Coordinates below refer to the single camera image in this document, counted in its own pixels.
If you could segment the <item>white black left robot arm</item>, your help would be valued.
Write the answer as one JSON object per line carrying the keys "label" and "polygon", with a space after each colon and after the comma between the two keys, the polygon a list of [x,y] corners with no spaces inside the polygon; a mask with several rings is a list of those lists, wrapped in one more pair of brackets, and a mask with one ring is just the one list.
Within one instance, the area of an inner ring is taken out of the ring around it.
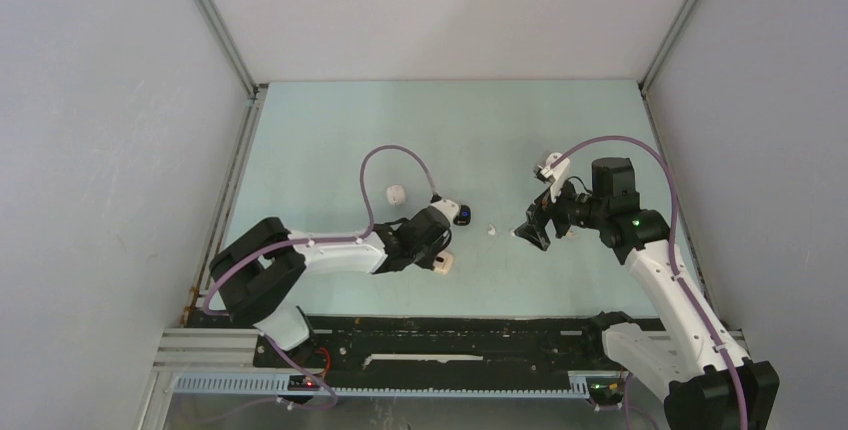
{"label": "white black left robot arm", "polygon": [[287,296],[303,277],[349,272],[380,275],[410,266],[446,273],[452,227],[466,225],[470,209],[437,199],[412,218],[376,224],[364,236],[309,234],[287,229],[277,217],[261,220],[214,257],[213,285],[205,313],[249,325],[277,345],[292,366],[304,366],[316,353],[305,313]]}

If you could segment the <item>pink charging case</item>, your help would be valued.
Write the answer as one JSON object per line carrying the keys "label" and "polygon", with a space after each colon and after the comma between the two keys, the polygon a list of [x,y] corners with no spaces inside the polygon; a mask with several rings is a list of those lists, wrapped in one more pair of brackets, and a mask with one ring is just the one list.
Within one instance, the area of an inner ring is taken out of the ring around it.
{"label": "pink charging case", "polygon": [[454,263],[454,255],[449,251],[442,251],[434,259],[433,272],[440,275],[447,275],[452,270]]}

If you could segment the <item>black gold-trimmed charging case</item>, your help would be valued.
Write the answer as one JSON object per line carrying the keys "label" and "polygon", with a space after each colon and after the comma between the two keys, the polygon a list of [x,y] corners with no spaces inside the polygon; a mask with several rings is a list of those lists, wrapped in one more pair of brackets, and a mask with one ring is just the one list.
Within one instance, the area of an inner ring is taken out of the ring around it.
{"label": "black gold-trimmed charging case", "polygon": [[453,224],[457,226],[468,226],[471,223],[471,209],[468,205],[460,205]]}

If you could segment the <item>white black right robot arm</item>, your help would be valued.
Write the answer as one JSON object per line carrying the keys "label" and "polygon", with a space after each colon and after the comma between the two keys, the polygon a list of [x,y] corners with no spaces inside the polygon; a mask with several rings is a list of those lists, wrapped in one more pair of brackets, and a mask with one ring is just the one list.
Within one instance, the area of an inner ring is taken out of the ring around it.
{"label": "white black right robot arm", "polygon": [[622,312],[601,313],[581,342],[585,361],[623,366],[662,402],[672,429],[766,428],[780,384],[776,370],[752,360],[695,288],[669,224],[642,208],[630,159],[593,161],[592,187],[583,193],[569,173],[570,161],[559,153],[537,164],[534,175],[548,187],[514,235],[545,251],[548,226],[559,238],[573,227],[597,231],[646,293],[673,345],[659,346]]}

